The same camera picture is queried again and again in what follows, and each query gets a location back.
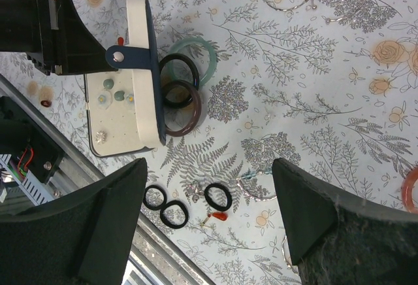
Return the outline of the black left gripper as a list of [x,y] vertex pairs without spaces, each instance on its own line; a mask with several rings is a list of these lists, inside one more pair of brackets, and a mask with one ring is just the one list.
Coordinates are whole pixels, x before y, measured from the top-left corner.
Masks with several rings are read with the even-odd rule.
[[72,0],[1,0],[1,51],[26,54],[46,75],[116,70]]

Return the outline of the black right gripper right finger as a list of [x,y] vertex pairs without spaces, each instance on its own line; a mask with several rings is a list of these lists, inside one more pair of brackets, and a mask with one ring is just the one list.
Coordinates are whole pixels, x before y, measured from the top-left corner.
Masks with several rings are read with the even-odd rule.
[[320,180],[284,158],[272,176],[303,284],[416,284],[417,215]]

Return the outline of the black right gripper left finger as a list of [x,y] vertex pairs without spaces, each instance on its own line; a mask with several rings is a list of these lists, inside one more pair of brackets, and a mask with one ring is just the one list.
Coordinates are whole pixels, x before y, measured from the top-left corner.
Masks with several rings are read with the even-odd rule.
[[136,159],[43,205],[1,216],[1,281],[121,282],[147,181]]

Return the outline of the cream and navy jewelry box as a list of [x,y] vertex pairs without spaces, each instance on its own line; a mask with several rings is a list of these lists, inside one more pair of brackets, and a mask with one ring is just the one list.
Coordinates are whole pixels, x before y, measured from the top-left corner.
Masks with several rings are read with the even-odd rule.
[[[126,0],[128,43],[106,50],[105,58],[115,71],[84,76],[89,146],[99,158],[146,152],[166,143],[161,76],[148,0]],[[114,87],[103,88],[111,78]],[[134,105],[116,101],[114,93],[133,94]],[[106,109],[97,107],[97,96],[108,92],[112,102]],[[95,134],[105,131],[104,144],[95,142]]]

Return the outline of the black bangle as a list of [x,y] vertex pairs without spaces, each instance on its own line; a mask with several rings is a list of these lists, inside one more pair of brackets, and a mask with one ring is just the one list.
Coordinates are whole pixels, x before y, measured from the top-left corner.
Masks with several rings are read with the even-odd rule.
[[[200,76],[199,76],[199,72],[197,70],[197,67],[192,62],[192,60],[190,58],[188,58],[186,55],[179,54],[179,53],[169,54],[169,55],[165,56],[159,62],[159,71],[162,71],[163,68],[165,67],[165,65],[168,62],[173,61],[173,60],[180,60],[180,61],[184,62],[189,67],[189,70],[191,71],[193,81],[192,81],[192,83],[189,83],[185,80],[171,80],[171,81],[167,82],[162,88],[163,103],[164,103],[164,106],[172,108],[172,109],[182,109],[184,107],[187,107],[188,105],[190,105],[193,102],[193,97],[192,97],[191,90],[195,90],[195,91],[199,90]],[[171,91],[175,87],[185,88],[189,92],[189,95],[180,102],[174,102],[174,101],[171,101],[171,100],[167,99],[166,95],[169,93],[169,91]]]

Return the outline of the dark purple bangle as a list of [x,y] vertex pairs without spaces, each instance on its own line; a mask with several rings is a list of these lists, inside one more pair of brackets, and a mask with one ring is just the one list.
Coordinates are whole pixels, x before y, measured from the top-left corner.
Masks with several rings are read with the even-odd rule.
[[173,130],[168,124],[165,124],[166,134],[171,137],[184,137],[192,132],[199,123],[202,115],[202,101],[198,90],[190,83],[184,80],[174,80],[165,84],[162,88],[163,97],[166,97],[170,91],[176,87],[186,89],[191,96],[191,110],[189,111],[188,121],[180,129]]

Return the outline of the pale green jade bangle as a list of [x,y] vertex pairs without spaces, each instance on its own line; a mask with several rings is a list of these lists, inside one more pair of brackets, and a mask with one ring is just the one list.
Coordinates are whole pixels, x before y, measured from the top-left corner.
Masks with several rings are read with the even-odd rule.
[[215,48],[206,40],[200,37],[188,37],[176,41],[169,49],[169,54],[178,54],[179,51],[189,45],[201,45],[208,52],[209,63],[204,75],[200,77],[200,84],[204,86],[215,74],[217,68],[217,58]]

